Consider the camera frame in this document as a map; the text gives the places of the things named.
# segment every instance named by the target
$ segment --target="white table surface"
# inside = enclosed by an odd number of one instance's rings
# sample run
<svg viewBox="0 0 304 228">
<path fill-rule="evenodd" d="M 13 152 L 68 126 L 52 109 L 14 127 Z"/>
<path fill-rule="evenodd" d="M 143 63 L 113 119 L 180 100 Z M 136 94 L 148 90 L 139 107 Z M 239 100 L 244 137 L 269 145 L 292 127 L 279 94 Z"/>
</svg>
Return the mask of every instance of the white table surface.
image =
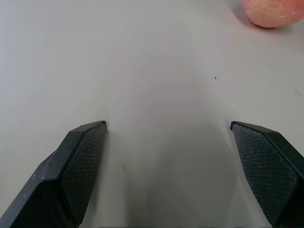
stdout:
<svg viewBox="0 0 304 228">
<path fill-rule="evenodd" d="M 238 0 L 3 0 L 0 17 L 0 215 L 69 130 L 106 120 L 82 228 L 269 226 L 228 128 L 304 154 L 303 22 L 260 29 Z"/>
</svg>

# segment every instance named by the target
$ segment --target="textured gripper pad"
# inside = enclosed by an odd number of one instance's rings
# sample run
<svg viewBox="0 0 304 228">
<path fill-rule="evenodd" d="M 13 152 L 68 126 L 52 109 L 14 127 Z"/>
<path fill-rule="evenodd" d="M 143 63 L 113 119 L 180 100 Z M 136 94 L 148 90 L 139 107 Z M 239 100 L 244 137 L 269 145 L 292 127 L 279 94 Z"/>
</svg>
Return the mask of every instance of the textured gripper pad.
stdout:
<svg viewBox="0 0 304 228">
<path fill-rule="evenodd" d="M 67 165 L 62 186 L 77 224 L 81 224 L 96 180 L 106 129 L 88 131 Z"/>
<path fill-rule="evenodd" d="M 268 222 L 278 222 L 299 182 L 295 171 L 261 133 L 234 124 L 243 170 Z"/>
</svg>

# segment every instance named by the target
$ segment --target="debris particle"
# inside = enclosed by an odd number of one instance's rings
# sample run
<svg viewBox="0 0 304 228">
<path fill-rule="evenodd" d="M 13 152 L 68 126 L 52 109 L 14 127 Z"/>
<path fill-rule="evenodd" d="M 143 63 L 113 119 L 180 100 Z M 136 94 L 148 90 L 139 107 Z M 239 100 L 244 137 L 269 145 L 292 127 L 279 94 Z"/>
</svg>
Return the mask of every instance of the debris particle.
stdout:
<svg viewBox="0 0 304 228">
<path fill-rule="evenodd" d="M 298 94 L 299 96 L 302 96 L 302 94 L 301 94 L 299 91 L 297 91 L 296 89 L 295 89 L 295 92 L 296 92 L 296 94 Z"/>
</svg>

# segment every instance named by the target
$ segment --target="white surface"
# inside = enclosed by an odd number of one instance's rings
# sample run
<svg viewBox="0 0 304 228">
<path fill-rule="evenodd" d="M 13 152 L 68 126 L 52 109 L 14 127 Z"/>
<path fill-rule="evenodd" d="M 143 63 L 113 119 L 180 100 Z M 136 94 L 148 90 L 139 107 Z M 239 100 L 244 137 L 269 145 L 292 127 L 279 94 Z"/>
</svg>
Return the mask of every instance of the white surface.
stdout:
<svg viewBox="0 0 304 228">
<path fill-rule="evenodd" d="M 0 214 L 69 130 L 106 120 L 83 228 L 269 226 L 228 127 L 304 154 L 304 23 L 259 29 L 237 0 L 4 0 L 0 16 Z"/>
</svg>

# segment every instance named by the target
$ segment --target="red apple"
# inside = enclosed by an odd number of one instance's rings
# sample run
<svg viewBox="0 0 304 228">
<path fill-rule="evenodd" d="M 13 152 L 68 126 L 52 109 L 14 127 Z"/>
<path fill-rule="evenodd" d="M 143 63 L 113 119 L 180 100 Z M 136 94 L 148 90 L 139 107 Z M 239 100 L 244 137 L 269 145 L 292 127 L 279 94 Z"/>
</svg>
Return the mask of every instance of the red apple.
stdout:
<svg viewBox="0 0 304 228">
<path fill-rule="evenodd" d="M 304 0 L 243 0 L 246 14 L 255 25 L 277 28 L 304 18 Z"/>
</svg>

